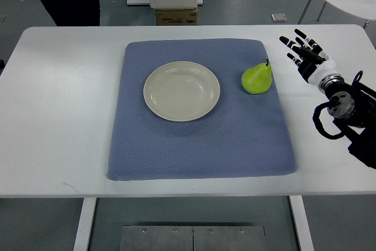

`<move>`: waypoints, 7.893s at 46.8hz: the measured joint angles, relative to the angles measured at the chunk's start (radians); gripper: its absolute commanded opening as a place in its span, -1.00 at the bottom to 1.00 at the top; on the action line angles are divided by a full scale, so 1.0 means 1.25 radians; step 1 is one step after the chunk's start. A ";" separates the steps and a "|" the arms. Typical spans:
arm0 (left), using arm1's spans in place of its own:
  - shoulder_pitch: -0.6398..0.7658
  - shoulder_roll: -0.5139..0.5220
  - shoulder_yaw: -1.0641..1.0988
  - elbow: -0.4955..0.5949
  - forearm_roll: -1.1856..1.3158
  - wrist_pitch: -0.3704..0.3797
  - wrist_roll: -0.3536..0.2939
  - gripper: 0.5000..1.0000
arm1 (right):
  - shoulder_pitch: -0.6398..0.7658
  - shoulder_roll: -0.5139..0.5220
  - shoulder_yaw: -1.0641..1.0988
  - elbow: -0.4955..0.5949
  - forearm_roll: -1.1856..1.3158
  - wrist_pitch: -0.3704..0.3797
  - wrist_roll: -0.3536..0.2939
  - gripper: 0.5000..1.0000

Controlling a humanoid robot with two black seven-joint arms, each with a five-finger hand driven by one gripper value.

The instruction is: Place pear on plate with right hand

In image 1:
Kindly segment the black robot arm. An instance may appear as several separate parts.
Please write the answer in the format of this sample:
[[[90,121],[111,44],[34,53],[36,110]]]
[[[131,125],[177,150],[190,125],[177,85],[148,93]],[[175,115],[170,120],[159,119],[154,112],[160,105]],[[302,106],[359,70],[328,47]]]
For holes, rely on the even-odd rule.
[[[346,137],[350,142],[348,151],[362,163],[375,168],[375,91],[360,82],[363,71],[356,74],[351,84],[339,74],[324,77],[318,87],[328,102],[318,105],[313,113],[317,131],[325,138],[337,140]],[[333,117],[339,133],[328,133],[320,120],[326,109]]]

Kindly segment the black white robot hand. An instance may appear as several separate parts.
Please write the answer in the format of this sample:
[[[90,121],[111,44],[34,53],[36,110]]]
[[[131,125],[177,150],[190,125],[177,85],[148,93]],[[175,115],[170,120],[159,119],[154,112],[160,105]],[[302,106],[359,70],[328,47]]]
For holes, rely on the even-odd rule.
[[[323,48],[311,37],[299,29],[294,30],[295,40],[280,36],[279,40],[291,52],[287,57],[296,65],[301,77],[312,85],[323,89],[323,83],[331,75],[338,75],[335,62],[323,51]]]

